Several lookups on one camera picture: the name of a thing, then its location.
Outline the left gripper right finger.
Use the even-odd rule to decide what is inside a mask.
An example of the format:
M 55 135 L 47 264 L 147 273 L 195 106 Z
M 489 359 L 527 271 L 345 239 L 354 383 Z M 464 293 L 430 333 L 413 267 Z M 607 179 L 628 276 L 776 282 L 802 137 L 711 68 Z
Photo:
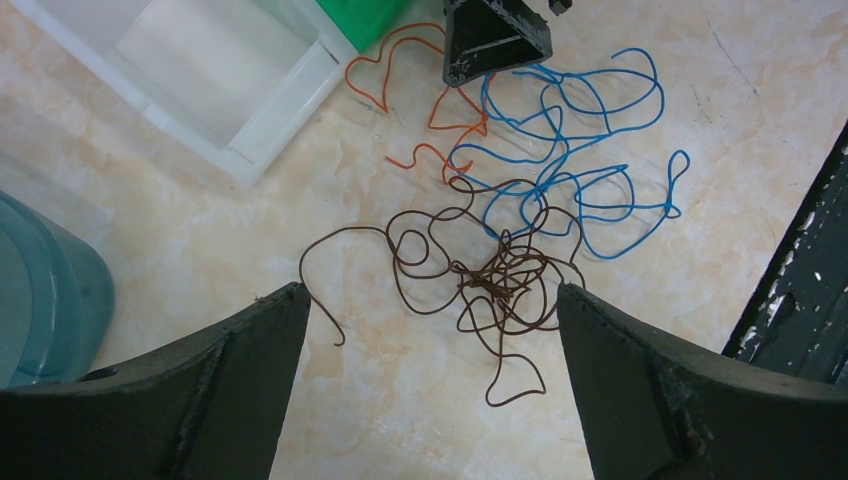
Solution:
M 843 479 L 847 391 L 733 360 L 573 284 L 559 332 L 598 479 Z

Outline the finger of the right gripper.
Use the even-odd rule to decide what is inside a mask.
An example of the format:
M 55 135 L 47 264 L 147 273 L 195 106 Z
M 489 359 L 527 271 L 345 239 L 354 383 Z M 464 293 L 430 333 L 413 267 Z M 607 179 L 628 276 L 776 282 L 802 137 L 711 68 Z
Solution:
M 443 6 L 442 80 L 448 86 L 540 63 L 553 54 L 547 21 L 522 0 L 454 0 Z

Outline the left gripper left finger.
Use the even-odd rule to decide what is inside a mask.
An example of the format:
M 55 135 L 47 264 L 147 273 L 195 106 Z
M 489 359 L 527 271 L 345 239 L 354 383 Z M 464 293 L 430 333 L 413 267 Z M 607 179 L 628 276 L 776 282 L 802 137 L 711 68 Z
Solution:
M 1 394 L 5 479 L 266 479 L 305 341 L 291 283 L 146 354 Z

